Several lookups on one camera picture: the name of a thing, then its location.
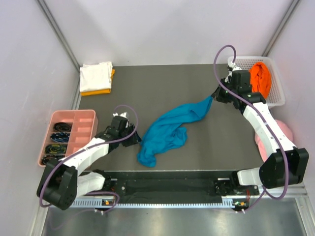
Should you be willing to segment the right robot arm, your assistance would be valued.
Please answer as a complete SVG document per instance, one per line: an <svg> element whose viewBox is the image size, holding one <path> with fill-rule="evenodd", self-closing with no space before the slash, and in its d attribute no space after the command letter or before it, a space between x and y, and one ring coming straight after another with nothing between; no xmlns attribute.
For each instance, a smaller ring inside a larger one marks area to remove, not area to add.
<svg viewBox="0 0 315 236"><path fill-rule="evenodd" d="M229 75L220 80L212 97L221 103L232 103L241 112L262 141L267 155L261 167L231 174L229 187L234 194L242 194L248 186L287 189L289 185L303 181L309 153L305 148L298 148L282 132L264 97L252 91L249 71L230 69Z"/></svg>

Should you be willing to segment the blue t shirt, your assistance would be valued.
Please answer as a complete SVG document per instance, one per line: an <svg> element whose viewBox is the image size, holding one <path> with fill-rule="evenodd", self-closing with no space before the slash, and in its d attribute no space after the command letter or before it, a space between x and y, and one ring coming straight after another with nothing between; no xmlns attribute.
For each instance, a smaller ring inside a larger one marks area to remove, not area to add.
<svg viewBox="0 0 315 236"><path fill-rule="evenodd" d="M160 116L143 135L137 161L145 167L153 168L156 166L157 154L184 146L188 135L183 125L204 119L212 101L212 97L208 96L200 102L183 104Z"/></svg>

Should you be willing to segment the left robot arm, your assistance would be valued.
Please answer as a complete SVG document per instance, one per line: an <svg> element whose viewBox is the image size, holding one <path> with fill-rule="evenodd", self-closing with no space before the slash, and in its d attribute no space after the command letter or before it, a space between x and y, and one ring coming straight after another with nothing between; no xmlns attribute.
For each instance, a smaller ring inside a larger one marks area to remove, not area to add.
<svg viewBox="0 0 315 236"><path fill-rule="evenodd" d="M66 210L77 197L95 191L108 194L112 184L104 172L96 170L86 175L83 172L119 146L129 147L140 141L136 125L129 121L127 113L114 113L111 124L87 145L68 157L52 159L46 164L36 193L40 206Z"/></svg>

